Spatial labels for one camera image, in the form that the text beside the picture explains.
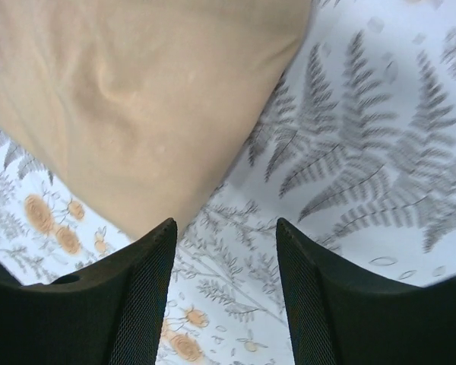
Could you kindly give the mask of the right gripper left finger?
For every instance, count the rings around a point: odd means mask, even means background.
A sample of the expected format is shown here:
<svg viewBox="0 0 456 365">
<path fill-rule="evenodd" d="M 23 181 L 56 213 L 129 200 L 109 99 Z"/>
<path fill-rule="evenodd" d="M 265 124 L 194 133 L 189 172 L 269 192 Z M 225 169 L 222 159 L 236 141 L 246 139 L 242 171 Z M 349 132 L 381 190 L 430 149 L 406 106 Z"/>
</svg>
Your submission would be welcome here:
<svg viewBox="0 0 456 365">
<path fill-rule="evenodd" d="M 0 281 L 0 364 L 152 364 L 177 225 L 50 284 Z"/>
</svg>

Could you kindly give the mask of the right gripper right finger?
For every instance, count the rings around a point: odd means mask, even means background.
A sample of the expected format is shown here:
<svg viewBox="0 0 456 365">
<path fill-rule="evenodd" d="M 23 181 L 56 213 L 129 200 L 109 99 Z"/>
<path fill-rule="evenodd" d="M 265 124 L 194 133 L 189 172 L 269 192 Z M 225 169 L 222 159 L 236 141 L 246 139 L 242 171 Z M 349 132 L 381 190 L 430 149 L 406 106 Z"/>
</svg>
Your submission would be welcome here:
<svg viewBox="0 0 456 365">
<path fill-rule="evenodd" d="M 296 364 L 456 364 L 456 276 L 427 287 L 393 281 L 285 219 L 276 240 Z"/>
</svg>

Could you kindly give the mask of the tan t shirt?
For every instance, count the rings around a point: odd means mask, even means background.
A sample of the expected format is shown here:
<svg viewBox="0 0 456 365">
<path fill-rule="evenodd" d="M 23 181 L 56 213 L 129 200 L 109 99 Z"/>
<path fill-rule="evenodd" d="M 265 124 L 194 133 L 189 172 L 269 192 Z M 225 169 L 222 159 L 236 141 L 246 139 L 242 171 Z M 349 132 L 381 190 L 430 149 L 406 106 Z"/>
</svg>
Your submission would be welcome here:
<svg viewBox="0 0 456 365">
<path fill-rule="evenodd" d="M 137 239 L 186 227 L 299 50 L 308 1 L 0 1 L 0 129 Z"/>
</svg>

